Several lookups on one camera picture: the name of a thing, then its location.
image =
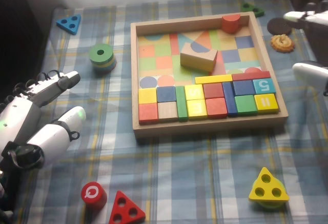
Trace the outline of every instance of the long green block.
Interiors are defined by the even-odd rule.
[[[236,96],[238,115],[256,115],[257,107],[253,95]]]
[[[178,108],[179,121],[188,120],[187,101],[185,95],[185,87],[175,87],[176,106]]]
[[[264,10],[262,10],[262,9],[256,7],[256,6],[254,6],[254,5],[251,5],[249,3],[243,3],[241,5],[240,10],[241,10],[241,12],[253,11],[255,17],[264,16]]]

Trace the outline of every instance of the table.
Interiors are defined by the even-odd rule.
[[[284,127],[149,138],[137,144],[131,121],[130,23],[232,13],[243,2],[265,10],[257,20],[283,92],[289,118]],[[57,9],[44,71],[76,70],[78,85],[44,108],[44,121],[74,106],[87,120],[80,139],[49,168],[24,175],[16,223],[108,223],[117,190],[146,213],[146,223],[326,223],[328,222],[327,100],[296,82],[292,65],[314,59],[304,34],[293,30],[293,53],[275,52],[267,22],[291,11],[289,0],[182,0],[166,4]],[[76,36],[55,25],[80,13]],[[96,43],[114,46],[118,64],[107,76],[93,74],[88,51]],[[265,211],[248,201],[262,167],[280,179],[290,201]],[[96,180],[108,203],[86,211],[83,185]]]

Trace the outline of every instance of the long yellow block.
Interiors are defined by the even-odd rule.
[[[213,76],[202,76],[196,77],[196,84],[207,84],[207,83],[218,83],[218,82],[232,82],[232,75],[223,74],[223,75],[213,75]]]

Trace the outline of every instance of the light blue block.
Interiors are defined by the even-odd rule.
[[[253,84],[256,94],[276,93],[276,89],[271,78],[254,79]]]
[[[56,21],[57,26],[66,32],[76,35],[80,25],[81,15],[76,14]]]

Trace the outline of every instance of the toy block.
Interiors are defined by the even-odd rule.
[[[176,101],[175,87],[157,87],[157,102]]]
[[[139,123],[156,123],[158,122],[157,103],[139,105]]]
[[[233,82],[235,96],[254,95],[255,89],[251,80]]]
[[[276,93],[275,85],[271,78],[253,80],[256,94]]]
[[[180,53],[180,64],[185,67],[212,72],[216,63],[217,50],[195,52],[191,43],[185,43]]]
[[[204,84],[203,88],[205,99],[224,97],[222,83]]]
[[[235,96],[238,115],[256,115],[257,108],[253,95]]]
[[[228,116],[226,101],[223,97],[206,99],[205,102],[209,118],[225,118]]]
[[[175,87],[176,106],[178,110],[179,121],[188,120],[187,101],[185,95],[185,87]]]
[[[274,94],[255,95],[258,113],[278,113],[279,108]]]
[[[232,80],[249,80],[249,79],[265,79],[270,78],[269,71],[261,71],[255,73],[240,73],[240,74],[232,74]]]
[[[146,214],[123,192],[117,191],[108,224],[141,223]]]
[[[139,89],[138,100],[140,105],[156,103],[156,88]]]
[[[187,110],[189,119],[207,118],[205,99],[188,100]]]
[[[265,202],[287,202],[289,196],[286,194],[284,186],[263,167],[256,181],[253,184],[249,195],[250,201]]]
[[[81,15],[76,14],[56,21],[56,24],[66,32],[76,35],[80,25]]]
[[[225,104],[227,106],[228,116],[237,116],[237,106],[235,102],[234,93],[232,90],[232,86],[230,82],[224,82],[222,83],[224,98],[225,98]]]
[[[107,203],[107,194],[98,182],[89,182],[81,190],[81,198],[90,209],[100,210]]]
[[[178,120],[178,111],[176,102],[158,103],[158,119],[159,121],[176,121]]]
[[[225,15],[222,17],[221,29],[226,33],[234,34],[239,29],[240,15]]]
[[[212,76],[202,76],[196,77],[196,84],[208,84],[208,83],[220,83],[220,82],[232,82],[231,74],[223,74],[223,75],[212,75]]]
[[[203,85],[184,86],[186,100],[204,99]]]
[[[254,5],[251,5],[249,3],[243,3],[241,5],[240,9],[241,9],[241,12],[253,11],[255,17],[264,16],[264,10],[260,9],[259,7],[254,6]]]

